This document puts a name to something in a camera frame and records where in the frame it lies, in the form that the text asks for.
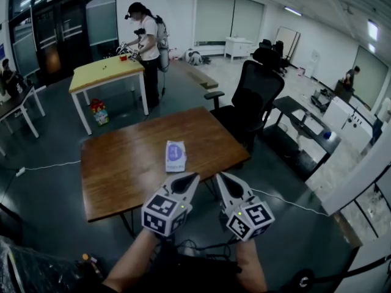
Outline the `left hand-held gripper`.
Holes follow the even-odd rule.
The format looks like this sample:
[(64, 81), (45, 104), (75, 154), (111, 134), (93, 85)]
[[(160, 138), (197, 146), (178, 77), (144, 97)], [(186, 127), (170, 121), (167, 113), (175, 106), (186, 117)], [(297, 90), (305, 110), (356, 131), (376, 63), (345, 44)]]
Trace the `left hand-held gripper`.
[(142, 207), (142, 226), (169, 237), (183, 226), (192, 211), (192, 198), (200, 182), (195, 172), (170, 175)]

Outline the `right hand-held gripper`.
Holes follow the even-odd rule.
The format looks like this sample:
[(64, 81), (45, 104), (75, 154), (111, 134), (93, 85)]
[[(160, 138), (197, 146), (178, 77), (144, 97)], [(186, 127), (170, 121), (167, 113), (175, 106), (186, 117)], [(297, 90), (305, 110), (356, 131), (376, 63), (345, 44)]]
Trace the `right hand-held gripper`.
[(221, 172), (216, 175), (221, 193), (219, 221), (224, 231), (231, 231), (243, 242), (263, 234), (275, 221), (270, 207), (253, 193), (247, 182)]

